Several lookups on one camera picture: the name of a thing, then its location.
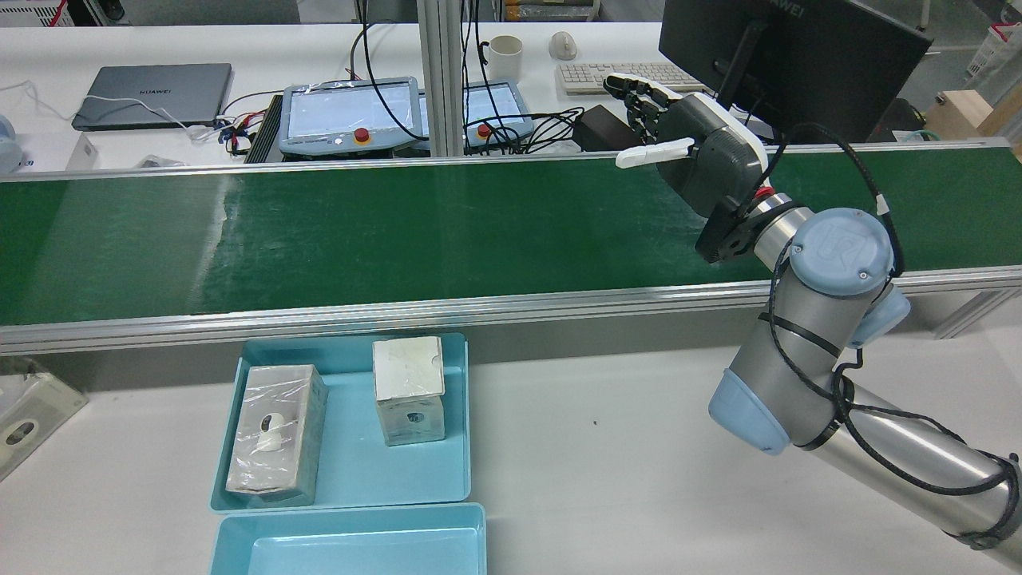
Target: keyboard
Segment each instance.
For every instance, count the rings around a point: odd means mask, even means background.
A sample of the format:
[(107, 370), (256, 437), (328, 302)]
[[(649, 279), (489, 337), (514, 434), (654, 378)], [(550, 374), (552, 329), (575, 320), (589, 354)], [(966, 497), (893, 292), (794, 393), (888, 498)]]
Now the keyboard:
[(676, 92), (706, 91), (706, 86), (669, 62), (560, 63), (554, 75), (565, 94), (606, 94), (603, 79), (612, 73), (654, 80)]

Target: blue tray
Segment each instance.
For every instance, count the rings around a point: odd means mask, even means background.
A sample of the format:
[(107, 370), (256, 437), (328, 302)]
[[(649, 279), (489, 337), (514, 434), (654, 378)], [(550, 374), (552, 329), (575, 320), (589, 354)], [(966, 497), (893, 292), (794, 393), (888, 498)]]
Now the blue tray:
[(477, 504), (262, 513), (220, 524), (213, 575), (483, 575)]
[[(376, 416), (372, 343), (385, 336), (257, 340), (245, 344), (235, 377), (220, 467), (210, 497), (216, 513), (407, 506), (462, 501), (471, 489), (468, 438), (468, 346), (440, 336), (444, 349), (443, 441), (387, 447)], [(330, 389), (323, 424), (316, 499), (311, 506), (264, 507), (224, 488), (248, 369), (316, 366)]]

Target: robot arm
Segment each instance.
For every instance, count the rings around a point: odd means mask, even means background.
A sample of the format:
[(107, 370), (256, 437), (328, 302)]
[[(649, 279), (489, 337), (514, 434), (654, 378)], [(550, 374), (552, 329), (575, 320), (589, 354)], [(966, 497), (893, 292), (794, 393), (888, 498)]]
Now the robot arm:
[[(977, 451), (932, 420), (902, 412), (844, 376), (862, 347), (909, 314), (890, 282), (888, 229), (860, 209), (814, 213), (769, 186), (759, 140), (703, 94), (680, 96), (633, 76), (608, 77), (651, 146), (619, 166), (656, 162), (706, 225), (708, 261), (753, 251), (774, 271), (770, 300), (710, 401), (710, 417), (753, 447), (789, 443), (1022, 572), (1019, 466)], [(837, 366), (845, 348), (858, 364)]]

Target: green conveyor belt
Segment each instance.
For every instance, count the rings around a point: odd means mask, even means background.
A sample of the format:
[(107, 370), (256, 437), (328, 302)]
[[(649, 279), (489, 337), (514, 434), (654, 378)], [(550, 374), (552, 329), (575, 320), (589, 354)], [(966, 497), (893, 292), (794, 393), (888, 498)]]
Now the green conveyor belt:
[[(910, 270), (1022, 263), (1022, 165), (1005, 148), (864, 153)], [(872, 208), (839, 153), (776, 187)], [(707, 265), (702, 220), (611, 159), (0, 184), (0, 326), (541, 294), (768, 277)]]

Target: white mug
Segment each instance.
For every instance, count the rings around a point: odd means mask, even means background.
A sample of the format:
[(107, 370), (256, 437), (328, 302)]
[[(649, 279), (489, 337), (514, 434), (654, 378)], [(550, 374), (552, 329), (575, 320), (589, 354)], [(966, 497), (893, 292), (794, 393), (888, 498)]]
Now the white mug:
[(495, 36), (490, 42), (482, 42), (479, 45), (479, 56), (486, 64), (487, 80), (497, 78), (519, 80), (521, 76), (521, 40), (518, 38)]

